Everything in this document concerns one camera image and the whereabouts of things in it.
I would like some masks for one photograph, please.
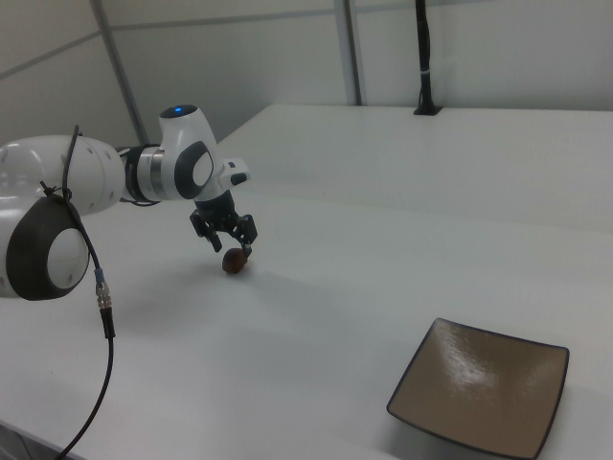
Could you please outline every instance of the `white table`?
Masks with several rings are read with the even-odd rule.
[[[239,276],[193,233],[191,203],[85,219],[116,366],[75,453],[490,458],[385,410],[443,317],[568,347],[539,458],[613,458],[612,127],[610,113],[267,108],[221,144],[254,173],[234,193],[260,232]],[[0,421],[72,439],[102,383],[96,309],[91,274],[65,299],[0,302]]]

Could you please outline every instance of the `brown ball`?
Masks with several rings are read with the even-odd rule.
[[[221,263],[221,268],[226,273],[237,274],[247,263],[247,256],[242,251],[242,249],[228,249],[225,256],[223,256],[223,262]]]

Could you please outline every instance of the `brown ceramic plate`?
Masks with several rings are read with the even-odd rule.
[[[387,410],[445,440],[515,459],[543,449],[569,351],[437,319]]]

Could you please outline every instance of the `cable connector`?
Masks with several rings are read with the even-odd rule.
[[[101,310],[110,309],[113,306],[110,290],[106,281],[96,283],[96,296],[98,297],[98,307]]]
[[[96,274],[96,296],[98,297],[98,307],[102,325],[104,326],[104,337],[115,336],[115,326],[113,325],[113,303],[111,302],[110,289],[104,280],[102,269],[94,270]]]

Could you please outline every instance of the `white robotic arm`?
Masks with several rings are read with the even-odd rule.
[[[160,146],[119,153],[79,136],[68,171],[71,203],[86,215],[119,200],[150,205],[193,199],[196,210],[190,219],[199,237],[207,238],[216,252],[221,249],[217,231],[240,242],[240,250],[224,257],[226,271],[239,271],[258,235],[251,216],[235,212],[230,195],[233,186],[250,177],[245,163],[219,159],[211,127],[193,105],[165,110],[160,126]],[[70,142],[70,136],[42,136],[0,149],[0,297],[61,297],[85,273],[89,255],[82,235],[61,196],[45,191],[61,187]]]

